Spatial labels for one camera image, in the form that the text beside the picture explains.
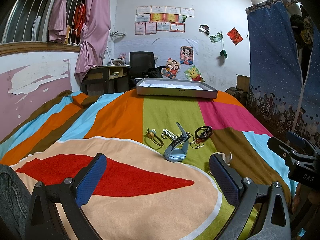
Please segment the person's right hand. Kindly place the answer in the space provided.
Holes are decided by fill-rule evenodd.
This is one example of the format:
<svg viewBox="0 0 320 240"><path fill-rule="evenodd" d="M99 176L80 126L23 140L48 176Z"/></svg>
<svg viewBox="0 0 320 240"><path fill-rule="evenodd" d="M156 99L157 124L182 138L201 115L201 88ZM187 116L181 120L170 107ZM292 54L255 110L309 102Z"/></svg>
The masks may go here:
<svg viewBox="0 0 320 240"><path fill-rule="evenodd" d="M294 213L297 210L297 208L299 207L299 202L301 200L300 195L304 191L302 189L302 187L303 187L303 185L300 184L300 183L296 187L296 193L295 193L295 196L293 198L293 203L292 203L292 207L291 207L292 213ZM313 191L309 192L308 200L309 200L309 202L311 204L318 205L319 204L319 199L320 199L319 192L313 192Z"/></svg>

